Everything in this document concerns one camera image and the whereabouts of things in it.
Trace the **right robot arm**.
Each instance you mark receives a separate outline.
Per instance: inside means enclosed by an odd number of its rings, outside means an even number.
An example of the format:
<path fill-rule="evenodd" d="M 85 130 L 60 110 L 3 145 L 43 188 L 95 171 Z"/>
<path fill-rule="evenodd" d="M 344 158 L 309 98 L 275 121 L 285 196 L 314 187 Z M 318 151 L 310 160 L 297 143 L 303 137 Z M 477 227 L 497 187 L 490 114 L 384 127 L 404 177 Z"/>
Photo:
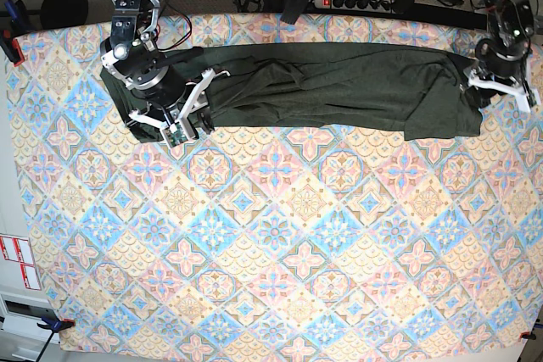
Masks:
<path fill-rule="evenodd" d="M 206 91 L 229 71 L 208 68 L 194 81 L 183 78 L 176 66 L 204 50 L 158 46 L 163 0 L 111 1 L 115 10 L 100 57 L 105 85 L 127 129 L 140 142 L 164 142 L 169 148 L 211 134 L 215 127 Z"/>

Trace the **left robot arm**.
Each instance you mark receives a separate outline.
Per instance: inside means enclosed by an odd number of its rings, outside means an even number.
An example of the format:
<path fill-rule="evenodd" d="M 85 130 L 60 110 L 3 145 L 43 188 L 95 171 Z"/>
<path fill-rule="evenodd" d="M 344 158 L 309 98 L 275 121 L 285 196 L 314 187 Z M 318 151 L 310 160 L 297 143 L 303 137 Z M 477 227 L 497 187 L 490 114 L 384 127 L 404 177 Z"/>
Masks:
<path fill-rule="evenodd" d="M 482 0 L 490 36 L 475 48 L 476 62 L 467 74 L 467 85 L 479 91 L 484 106 L 496 94 L 514 97 L 520 111 L 540 104 L 531 86 L 532 37 L 539 29 L 530 0 Z"/>

